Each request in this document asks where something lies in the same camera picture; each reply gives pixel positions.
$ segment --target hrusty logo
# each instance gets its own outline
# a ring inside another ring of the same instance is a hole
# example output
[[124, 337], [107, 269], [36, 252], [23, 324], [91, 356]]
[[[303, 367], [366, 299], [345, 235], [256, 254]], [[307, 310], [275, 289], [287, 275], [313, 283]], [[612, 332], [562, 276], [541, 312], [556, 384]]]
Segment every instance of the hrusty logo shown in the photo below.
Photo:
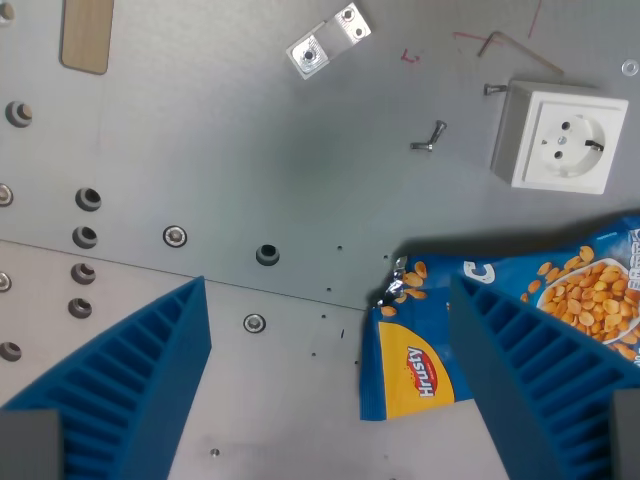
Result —
[[421, 397], [433, 397], [438, 389], [438, 377], [433, 362], [419, 348], [408, 348], [407, 366], [413, 372], [416, 389]]

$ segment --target metal plate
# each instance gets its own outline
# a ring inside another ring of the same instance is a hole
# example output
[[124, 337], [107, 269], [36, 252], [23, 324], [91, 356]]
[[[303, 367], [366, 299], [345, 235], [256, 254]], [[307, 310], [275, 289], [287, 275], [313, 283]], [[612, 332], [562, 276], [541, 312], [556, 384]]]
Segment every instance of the metal plate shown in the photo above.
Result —
[[[71, 279], [80, 262], [95, 268], [91, 285]], [[0, 296], [0, 343], [22, 349], [15, 363], [0, 359], [0, 405], [187, 280], [7, 242], [0, 270], [14, 282]], [[362, 312], [213, 282], [206, 288], [213, 348], [170, 479], [507, 480], [473, 401], [392, 422], [359, 420]], [[79, 296], [93, 306], [86, 320], [66, 310]], [[243, 327], [252, 313], [266, 319], [259, 334]]]
[[[640, 76], [620, 66], [638, 57], [625, 46], [640, 41], [640, 4], [547, 2], [528, 40], [533, 0], [363, 0], [372, 34], [302, 80], [285, 49], [346, 3], [116, 2], [96, 77], [59, 64], [61, 2], [16, 0], [0, 105], [27, 102], [33, 122], [0, 122], [0, 182], [15, 195], [0, 237], [78, 253], [71, 232], [88, 225], [91, 256], [363, 308], [408, 239], [540, 232], [638, 206]], [[483, 85], [560, 80], [508, 46], [480, 59], [482, 42], [455, 33], [496, 29], [563, 81], [630, 100], [603, 196], [515, 190], [489, 170], [503, 96]], [[433, 153], [411, 152], [436, 119], [449, 128]], [[99, 211], [75, 205], [82, 187]], [[187, 231], [183, 248], [163, 242], [169, 225]], [[255, 260], [267, 243], [273, 267]]]

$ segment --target yellow label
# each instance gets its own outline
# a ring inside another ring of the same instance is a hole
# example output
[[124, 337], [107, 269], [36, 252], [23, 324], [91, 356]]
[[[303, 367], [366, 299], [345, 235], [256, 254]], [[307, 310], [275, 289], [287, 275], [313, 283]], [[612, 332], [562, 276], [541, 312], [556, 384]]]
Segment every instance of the yellow label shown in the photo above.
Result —
[[387, 419], [453, 403], [451, 380], [435, 350], [401, 325], [379, 327]]

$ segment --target bolt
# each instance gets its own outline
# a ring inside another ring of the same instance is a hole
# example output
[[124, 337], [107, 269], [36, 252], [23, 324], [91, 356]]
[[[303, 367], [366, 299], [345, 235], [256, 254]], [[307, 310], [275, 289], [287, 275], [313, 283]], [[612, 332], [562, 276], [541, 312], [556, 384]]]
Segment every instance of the bolt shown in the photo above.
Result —
[[494, 93], [506, 92], [508, 89], [508, 85], [490, 85], [488, 83], [484, 84], [485, 95], [493, 95]]
[[412, 143], [411, 150], [426, 150], [427, 152], [433, 152], [433, 145], [438, 141], [442, 132], [447, 128], [447, 124], [442, 120], [436, 121], [436, 129], [431, 135], [431, 139], [427, 143]]

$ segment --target metal bracket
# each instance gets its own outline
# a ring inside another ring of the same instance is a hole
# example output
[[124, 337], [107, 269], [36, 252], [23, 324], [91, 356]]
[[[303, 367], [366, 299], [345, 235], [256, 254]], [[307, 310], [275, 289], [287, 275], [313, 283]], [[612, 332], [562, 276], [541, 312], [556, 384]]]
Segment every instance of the metal bracket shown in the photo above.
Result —
[[362, 14], [350, 3], [289, 47], [287, 55], [302, 78], [307, 79], [370, 34]]

